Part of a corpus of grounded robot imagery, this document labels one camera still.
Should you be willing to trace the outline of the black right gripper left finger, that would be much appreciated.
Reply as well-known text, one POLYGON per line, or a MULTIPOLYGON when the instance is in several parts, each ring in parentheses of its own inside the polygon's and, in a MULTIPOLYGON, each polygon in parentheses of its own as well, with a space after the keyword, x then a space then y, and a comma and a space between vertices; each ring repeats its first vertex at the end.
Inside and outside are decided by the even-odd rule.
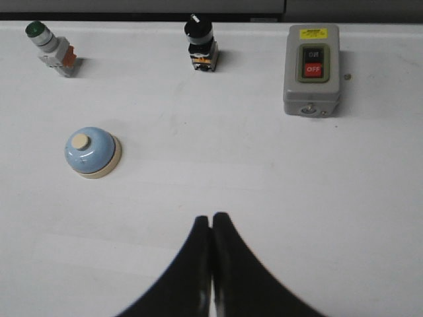
POLYGON ((198 216, 178 254, 156 282, 119 316, 209 316, 211 230, 198 216))

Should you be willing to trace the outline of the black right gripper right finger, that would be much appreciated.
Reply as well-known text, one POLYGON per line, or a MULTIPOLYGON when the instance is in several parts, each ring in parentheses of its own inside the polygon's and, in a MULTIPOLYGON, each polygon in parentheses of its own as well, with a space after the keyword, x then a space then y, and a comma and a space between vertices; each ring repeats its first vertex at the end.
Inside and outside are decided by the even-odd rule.
POLYGON ((212 233, 218 316, 322 316, 261 264, 227 213, 213 216, 212 233))

